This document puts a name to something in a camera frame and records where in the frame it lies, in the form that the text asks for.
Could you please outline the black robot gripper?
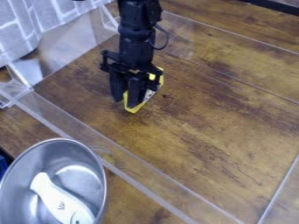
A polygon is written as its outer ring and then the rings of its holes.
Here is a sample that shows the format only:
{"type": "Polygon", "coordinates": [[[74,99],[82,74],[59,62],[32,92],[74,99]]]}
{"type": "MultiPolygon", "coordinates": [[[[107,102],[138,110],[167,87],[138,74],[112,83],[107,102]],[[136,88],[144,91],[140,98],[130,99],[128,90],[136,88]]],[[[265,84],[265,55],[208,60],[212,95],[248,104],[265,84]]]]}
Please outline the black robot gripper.
{"type": "MultiPolygon", "coordinates": [[[[110,74],[110,88],[115,102],[123,100],[127,91],[127,81],[138,71],[152,72],[158,66],[152,60],[155,56],[155,28],[132,31],[119,28],[119,51],[104,50],[100,69],[110,74]]],[[[146,82],[134,77],[128,82],[127,106],[132,109],[146,98],[146,82]]]]}

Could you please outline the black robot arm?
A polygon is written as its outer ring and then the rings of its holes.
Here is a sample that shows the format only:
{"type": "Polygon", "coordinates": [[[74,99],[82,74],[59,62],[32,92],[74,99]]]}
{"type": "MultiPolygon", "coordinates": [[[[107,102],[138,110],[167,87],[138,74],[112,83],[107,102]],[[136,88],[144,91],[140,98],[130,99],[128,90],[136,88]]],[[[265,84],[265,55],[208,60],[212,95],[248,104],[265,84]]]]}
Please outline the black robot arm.
{"type": "Polygon", "coordinates": [[[159,0],[116,0],[120,16],[119,52],[104,50],[100,69],[110,74],[110,88],[115,102],[126,101],[128,109],[146,101],[147,91],[162,86],[163,70],[154,65],[155,30],[162,28],[159,0]]]}

